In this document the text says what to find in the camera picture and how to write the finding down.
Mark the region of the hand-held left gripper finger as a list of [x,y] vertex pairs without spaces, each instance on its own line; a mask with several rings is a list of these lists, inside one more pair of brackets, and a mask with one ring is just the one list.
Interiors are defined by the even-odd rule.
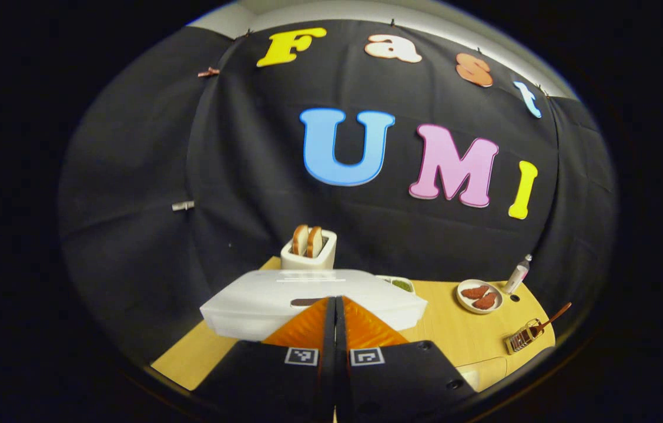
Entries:
[[475,394],[436,343],[393,339],[388,325],[337,297],[337,420],[441,421],[463,415]]
[[327,298],[304,311],[320,317],[304,342],[236,342],[195,388],[210,419],[333,420],[335,306]]

